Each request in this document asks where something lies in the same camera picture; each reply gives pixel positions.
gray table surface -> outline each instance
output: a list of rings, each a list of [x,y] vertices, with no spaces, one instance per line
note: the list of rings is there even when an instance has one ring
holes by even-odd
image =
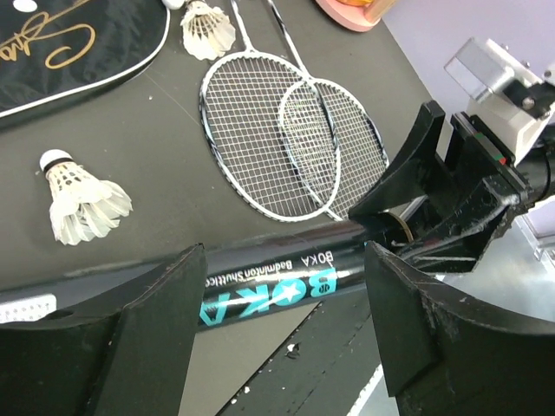
[[[230,10],[229,4],[210,3]],[[309,70],[352,91],[376,123],[388,154],[395,155],[429,95],[385,25],[356,34],[334,24],[312,0],[276,3]],[[239,5],[255,46],[285,56],[264,2]],[[186,54],[179,19],[174,12],[166,45],[144,74],[99,98],[0,133],[2,289],[136,262],[197,242],[219,244],[308,225],[257,214],[216,167],[198,116],[199,84],[210,64]],[[129,193],[134,212],[120,228],[77,247],[54,241],[51,197],[38,168],[50,148],[71,153],[94,175]],[[215,414],[310,309],[197,335],[181,414]]]

barcode sticker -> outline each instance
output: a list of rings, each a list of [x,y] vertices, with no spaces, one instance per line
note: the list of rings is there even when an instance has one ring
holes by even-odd
[[[55,310],[56,297],[50,293],[0,303],[0,324],[38,321]]]

gold cursive text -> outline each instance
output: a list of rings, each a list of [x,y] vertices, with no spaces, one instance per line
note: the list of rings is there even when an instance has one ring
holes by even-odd
[[[87,54],[87,52],[90,51],[90,49],[95,44],[96,32],[92,26],[86,23],[78,23],[74,26],[71,26],[70,28],[48,33],[47,35],[44,35],[43,31],[45,28],[47,28],[49,23],[54,22],[61,16],[69,13],[72,10],[77,9],[78,7],[81,7],[82,5],[90,1],[91,0],[78,0],[74,3],[73,6],[68,7],[67,9],[53,16],[49,15],[46,11],[41,11],[40,13],[37,13],[30,17],[18,33],[15,33],[13,37],[8,39],[7,41],[0,43],[0,63],[17,62],[17,59],[22,52],[26,56],[31,56],[30,45],[33,42],[44,41],[53,37],[63,35],[65,33],[75,32],[77,30],[86,30],[88,32],[88,41],[83,48],[81,48],[79,51],[77,51],[77,53],[74,53],[71,57],[65,60],[60,60],[59,55],[61,54],[61,52],[72,50],[72,48],[70,46],[63,45],[60,48],[54,49],[44,60],[44,66],[46,66],[46,68],[48,69],[59,69],[67,67],[73,62],[81,59],[85,54]]]

bolt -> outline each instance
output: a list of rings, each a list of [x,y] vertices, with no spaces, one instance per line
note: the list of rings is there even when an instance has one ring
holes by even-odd
[[[526,97],[522,101],[522,108],[524,108],[525,110],[531,110],[535,104],[536,104],[536,101],[533,98]]]

bag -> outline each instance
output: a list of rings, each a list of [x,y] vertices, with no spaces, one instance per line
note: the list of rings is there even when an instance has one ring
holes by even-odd
[[[35,5],[21,12],[16,6]],[[0,2],[0,130],[130,80],[169,29],[161,0]]]

